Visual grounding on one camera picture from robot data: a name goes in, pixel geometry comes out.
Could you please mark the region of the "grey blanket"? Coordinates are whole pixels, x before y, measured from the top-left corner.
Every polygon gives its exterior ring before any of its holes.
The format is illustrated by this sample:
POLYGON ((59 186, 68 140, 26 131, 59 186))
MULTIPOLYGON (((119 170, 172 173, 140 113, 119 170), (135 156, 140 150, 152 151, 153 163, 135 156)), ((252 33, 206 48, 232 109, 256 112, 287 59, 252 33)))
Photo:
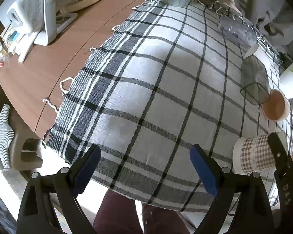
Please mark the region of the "grey blanket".
POLYGON ((293 59, 293 10, 286 0, 234 1, 275 49, 293 59))

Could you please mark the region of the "stack of books papers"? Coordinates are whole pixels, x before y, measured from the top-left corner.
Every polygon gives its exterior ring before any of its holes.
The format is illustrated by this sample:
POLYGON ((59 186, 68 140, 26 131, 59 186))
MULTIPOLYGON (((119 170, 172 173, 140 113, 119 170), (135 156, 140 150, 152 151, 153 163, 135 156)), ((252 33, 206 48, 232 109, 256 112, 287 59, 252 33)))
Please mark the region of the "stack of books papers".
POLYGON ((30 52, 39 32, 22 34, 17 32, 9 24, 1 33, 0 37, 8 49, 8 53, 17 54, 18 62, 23 63, 30 52))

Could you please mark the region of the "grey square glass cup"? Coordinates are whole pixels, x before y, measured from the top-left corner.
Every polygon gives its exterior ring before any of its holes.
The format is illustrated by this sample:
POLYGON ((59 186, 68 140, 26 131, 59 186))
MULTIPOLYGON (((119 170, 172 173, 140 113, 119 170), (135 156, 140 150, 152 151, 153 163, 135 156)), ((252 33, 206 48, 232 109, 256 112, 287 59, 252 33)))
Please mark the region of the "grey square glass cup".
POLYGON ((270 87, 264 64, 254 55, 244 58, 241 64, 240 94, 252 105, 270 101, 270 87))

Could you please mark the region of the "striped star cushion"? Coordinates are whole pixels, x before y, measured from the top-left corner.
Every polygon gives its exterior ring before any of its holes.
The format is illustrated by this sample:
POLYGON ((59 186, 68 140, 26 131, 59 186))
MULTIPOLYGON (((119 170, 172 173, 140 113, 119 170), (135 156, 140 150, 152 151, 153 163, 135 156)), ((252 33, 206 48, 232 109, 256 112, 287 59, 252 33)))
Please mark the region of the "striped star cushion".
POLYGON ((14 131, 9 126, 10 106, 4 104, 0 112, 0 160, 4 168, 10 168, 9 146, 14 138, 14 131))

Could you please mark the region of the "checkered paper cup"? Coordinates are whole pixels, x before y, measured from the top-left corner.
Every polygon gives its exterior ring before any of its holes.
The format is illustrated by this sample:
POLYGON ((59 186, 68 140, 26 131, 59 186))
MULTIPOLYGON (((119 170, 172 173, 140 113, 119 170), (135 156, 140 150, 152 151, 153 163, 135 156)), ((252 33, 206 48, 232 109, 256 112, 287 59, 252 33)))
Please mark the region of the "checkered paper cup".
POLYGON ((275 158, 268 144, 268 134, 237 140, 232 154, 235 173, 248 175, 275 167, 275 158))

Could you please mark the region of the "white paper cup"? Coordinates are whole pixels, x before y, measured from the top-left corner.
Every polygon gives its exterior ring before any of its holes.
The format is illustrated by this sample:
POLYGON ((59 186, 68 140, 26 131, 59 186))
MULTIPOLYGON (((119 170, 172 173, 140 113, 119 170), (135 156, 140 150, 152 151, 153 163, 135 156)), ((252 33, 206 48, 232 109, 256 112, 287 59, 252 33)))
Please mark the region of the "white paper cup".
POLYGON ((244 58, 249 56, 256 56, 260 60, 265 60, 268 58, 267 54, 263 50, 263 48, 259 45, 253 45, 244 55, 244 58))

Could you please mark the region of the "maroon trousers leg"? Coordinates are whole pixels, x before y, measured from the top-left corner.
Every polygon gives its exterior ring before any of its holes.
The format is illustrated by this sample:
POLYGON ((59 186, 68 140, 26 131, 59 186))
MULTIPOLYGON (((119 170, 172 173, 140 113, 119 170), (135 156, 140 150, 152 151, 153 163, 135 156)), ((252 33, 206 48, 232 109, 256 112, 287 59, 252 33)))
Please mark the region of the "maroon trousers leg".
POLYGON ((177 212, 142 204, 140 225, 135 201, 108 190, 93 222, 96 233, 189 233, 177 212))

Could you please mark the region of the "white desk fan heater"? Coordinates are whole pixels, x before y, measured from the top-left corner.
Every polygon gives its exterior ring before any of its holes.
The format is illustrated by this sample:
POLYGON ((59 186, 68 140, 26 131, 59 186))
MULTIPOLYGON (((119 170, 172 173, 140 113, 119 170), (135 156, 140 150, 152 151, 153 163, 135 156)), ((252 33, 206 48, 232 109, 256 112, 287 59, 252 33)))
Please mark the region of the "white desk fan heater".
POLYGON ((57 12, 76 0, 15 0, 7 10, 7 18, 21 34, 37 36, 34 43, 47 46, 57 36, 57 12))

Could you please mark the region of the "black white plaid tablecloth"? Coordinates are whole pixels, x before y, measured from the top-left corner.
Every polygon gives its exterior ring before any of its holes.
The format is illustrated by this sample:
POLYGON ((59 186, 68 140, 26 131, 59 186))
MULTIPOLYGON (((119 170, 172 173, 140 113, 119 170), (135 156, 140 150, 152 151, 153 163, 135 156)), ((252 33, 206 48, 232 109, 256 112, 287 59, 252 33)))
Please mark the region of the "black white plaid tablecloth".
POLYGON ((96 182, 192 212, 206 212, 213 200, 190 161, 193 145, 228 168, 240 137, 283 131, 291 151, 293 115, 270 121, 243 98, 246 48, 217 32, 218 19, 198 1, 135 7, 73 79, 47 146, 72 164, 98 145, 96 182))

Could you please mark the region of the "clear plastic bottle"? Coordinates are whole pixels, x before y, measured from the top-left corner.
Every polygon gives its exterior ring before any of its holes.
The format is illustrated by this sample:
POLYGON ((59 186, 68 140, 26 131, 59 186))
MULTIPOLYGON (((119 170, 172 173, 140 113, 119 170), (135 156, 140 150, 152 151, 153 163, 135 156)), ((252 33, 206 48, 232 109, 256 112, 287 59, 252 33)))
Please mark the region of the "clear plastic bottle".
POLYGON ((217 31, 231 42, 247 48, 258 43, 252 28, 231 18, 220 18, 217 23, 217 31))

